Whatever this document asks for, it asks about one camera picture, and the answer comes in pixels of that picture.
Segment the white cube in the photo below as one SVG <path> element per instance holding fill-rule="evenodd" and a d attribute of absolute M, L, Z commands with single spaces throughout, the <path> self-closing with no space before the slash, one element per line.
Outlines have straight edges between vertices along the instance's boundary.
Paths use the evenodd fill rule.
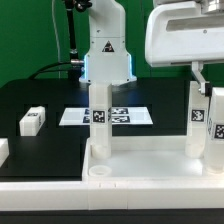
<path fill-rule="evenodd" d="M 19 122 L 21 136 L 36 136 L 45 122 L 45 108 L 31 107 Z"/>

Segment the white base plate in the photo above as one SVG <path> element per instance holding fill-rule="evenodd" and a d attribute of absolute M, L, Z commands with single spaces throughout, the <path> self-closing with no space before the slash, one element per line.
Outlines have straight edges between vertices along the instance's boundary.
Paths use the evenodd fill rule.
<path fill-rule="evenodd" d="M 185 136 L 113 137 L 112 157 L 95 160 L 89 140 L 83 181 L 0 183 L 0 211 L 224 208 L 224 176 L 185 157 Z M 111 176 L 89 176 L 96 165 Z"/>

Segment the white pillar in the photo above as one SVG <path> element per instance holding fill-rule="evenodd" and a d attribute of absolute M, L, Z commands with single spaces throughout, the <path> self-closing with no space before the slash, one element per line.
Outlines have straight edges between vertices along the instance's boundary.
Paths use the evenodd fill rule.
<path fill-rule="evenodd" d="M 90 85 L 90 144 L 92 156 L 97 159 L 107 159 L 111 156 L 111 107 L 111 84 Z"/>
<path fill-rule="evenodd" d="M 191 158 L 201 158 L 205 148 L 209 97 L 201 95 L 199 88 L 197 82 L 190 83 L 185 153 Z"/>
<path fill-rule="evenodd" d="M 213 88 L 205 144 L 205 169 L 224 171 L 224 88 Z"/>
<path fill-rule="evenodd" d="M 0 138 L 0 167 L 9 156 L 8 140 L 6 138 Z"/>

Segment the green backdrop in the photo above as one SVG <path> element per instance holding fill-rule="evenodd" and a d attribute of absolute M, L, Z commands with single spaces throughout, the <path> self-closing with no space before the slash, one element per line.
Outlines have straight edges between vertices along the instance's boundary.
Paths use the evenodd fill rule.
<path fill-rule="evenodd" d="M 145 27 L 153 8 L 152 0 L 117 0 L 126 10 L 127 49 L 134 58 L 137 77 L 190 76 L 189 66 L 150 68 L 144 59 Z M 51 0 L 0 1 L 0 86 L 27 78 L 38 68 L 57 61 L 56 41 L 51 16 Z M 88 13 L 74 11 L 77 45 L 83 57 L 89 48 Z M 65 7 L 56 0 L 56 20 L 62 60 L 69 59 Z M 206 65 L 204 76 L 214 85 L 224 85 L 224 64 Z"/>

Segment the black table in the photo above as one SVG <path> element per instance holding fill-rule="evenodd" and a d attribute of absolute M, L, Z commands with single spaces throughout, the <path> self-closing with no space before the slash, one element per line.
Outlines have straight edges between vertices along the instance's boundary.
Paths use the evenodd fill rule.
<path fill-rule="evenodd" d="M 114 136 L 184 135 L 188 84 L 183 79 L 139 79 L 113 92 L 113 106 L 147 106 L 151 125 L 114 126 Z M 60 127 L 66 107 L 88 107 L 88 88 L 68 80 L 15 80 L 0 89 L 0 138 L 10 156 L 0 181 L 81 180 L 88 126 Z M 31 106 L 46 108 L 37 137 L 21 137 L 19 121 Z"/>
<path fill-rule="evenodd" d="M 113 92 L 113 106 L 147 106 L 154 124 L 114 126 L 114 136 L 186 134 L 189 80 L 139 79 Z M 20 137 L 19 121 L 31 106 L 45 106 L 37 137 Z M 88 90 L 68 80 L 15 80 L 0 89 L 0 138 L 10 156 L 0 181 L 81 180 L 87 126 L 59 127 L 66 107 L 88 107 Z M 223 209 L 0 212 L 0 224 L 224 223 Z"/>

